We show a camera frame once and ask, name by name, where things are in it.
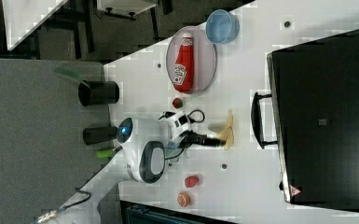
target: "black mug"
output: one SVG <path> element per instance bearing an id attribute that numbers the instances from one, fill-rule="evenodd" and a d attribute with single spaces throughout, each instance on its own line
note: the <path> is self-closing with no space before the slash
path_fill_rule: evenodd
<path id="1" fill-rule="evenodd" d="M 79 101 L 83 106 L 115 104 L 119 98 L 116 82 L 85 81 L 90 87 L 80 83 L 78 88 Z"/>
<path id="2" fill-rule="evenodd" d="M 89 146 L 117 138 L 117 127 L 87 128 L 83 131 L 83 141 Z"/>

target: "red triangle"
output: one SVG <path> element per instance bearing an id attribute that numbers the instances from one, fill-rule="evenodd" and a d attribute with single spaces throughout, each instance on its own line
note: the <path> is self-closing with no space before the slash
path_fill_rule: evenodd
<path id="1" fill-rule="evenodd" d="M 293 187 L 291 185 L 289 187 L 290 187 L 290 194 L 292 195 L 292 197 L 295 197 L 296 195 L 301 193 L 301 190 L 296 189 L 295 187 Z"/>

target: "white cabinet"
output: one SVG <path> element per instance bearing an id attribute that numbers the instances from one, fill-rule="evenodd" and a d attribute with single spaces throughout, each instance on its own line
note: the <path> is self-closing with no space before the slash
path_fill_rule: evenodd
<path id="1" fill-rule="evenodd" d="M 157 0 L 98 0 L 98 9 L 107 11 L 108 7 L 112 8 L 112 13 L 128 16 L 133 12 L 137 15 L 143 11 L 155 7 Z"/>

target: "white table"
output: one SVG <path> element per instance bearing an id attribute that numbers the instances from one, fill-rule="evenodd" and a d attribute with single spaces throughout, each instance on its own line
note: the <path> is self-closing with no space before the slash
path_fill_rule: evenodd
<path id="1" fill-rule="evenodd" d="M 68 0 L 2 0 L 7 50 L 13 50 Z"/>
<path id="2" fill-rule="evenodd" d="M 274 146 L 262 150 L 257 145 L 250 120 L 254 93 L 269 91 L 267 54 L 358 29 L 359 1 L 259 0 L 232 13 L 241 30 L 234 42 L 216 47 L 214 83 L 203 94 L 183 97 L 185 112 L 196 108 L 205 111 L 205 122 L 195 125 L 197 133 L 208 133 L 210 123 L 224 122 L 231 109 L 234 146 L 227 151 L 193 146 L 178 163 L 167 166 L 157 183 L 121 183 L 120 199 L 236 223 L 359 223 L 359 214 L 286 203 L 278 188 L 278 150 Z M 292 26 L 284 28 L 285 21 Z M 180 94 L 165 69 L 169 42 L 164 40 L 104 67 L 107 79 L 121 88 L 119 102 L 110 105 L 115 125 L 129 116 L 157 119 L 162 111 L 174 111 L 172 100 Z M 271 101 L 265 102 L 266 140 L 273 140 Z M 228 165 L 227 170 L 221 168 L 222 163 Z M 193 173 L 201 176 L 200 186 L 187 191 L 192 204 L 182 208 L 176 196 L 186 189 L 185 177 Z"/>

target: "gray table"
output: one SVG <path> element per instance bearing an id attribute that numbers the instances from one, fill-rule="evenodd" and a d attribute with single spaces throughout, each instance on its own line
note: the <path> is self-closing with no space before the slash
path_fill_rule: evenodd
<path id="1" fill-rule="evenodd" d="M 31 223 L 62 205 L 103 163 L 82 140 L 107 126 L 107 105 L 83 107 L 77 85 L 55 75 L 64 62 L 0 60 L 0 223 Z M 101 80 L 100 63 L 66 65 Z"/>

